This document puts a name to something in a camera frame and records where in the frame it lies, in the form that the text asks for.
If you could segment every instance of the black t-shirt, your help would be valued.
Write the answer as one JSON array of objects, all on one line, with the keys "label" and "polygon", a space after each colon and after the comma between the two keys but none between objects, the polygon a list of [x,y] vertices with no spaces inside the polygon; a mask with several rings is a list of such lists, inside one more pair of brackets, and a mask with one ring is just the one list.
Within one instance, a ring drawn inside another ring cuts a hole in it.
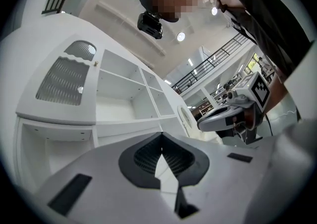
[{"label": "black t-shirt", "polygon": [[228,7],[227,10],[288,77],[310,47],[304,30],[280,0],[239,1],[245,9]]}]

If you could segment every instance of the black rectangle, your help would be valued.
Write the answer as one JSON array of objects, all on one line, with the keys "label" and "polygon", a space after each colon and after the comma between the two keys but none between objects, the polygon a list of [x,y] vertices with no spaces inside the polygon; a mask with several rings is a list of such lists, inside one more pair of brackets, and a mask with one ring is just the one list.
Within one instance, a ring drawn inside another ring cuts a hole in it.
[{"label": "black rectangle", "polygon": [[250,163],[253,157],[251,156],[246,156],[246,155],[239,155],[235,153],[231,153],[228,155],[229,158],[233,158],[242,162]]},{"label": "black rectangle", "polygon": [[66,216],[83,193],[92,177],[77,174],[49,203],[48,206]]}]

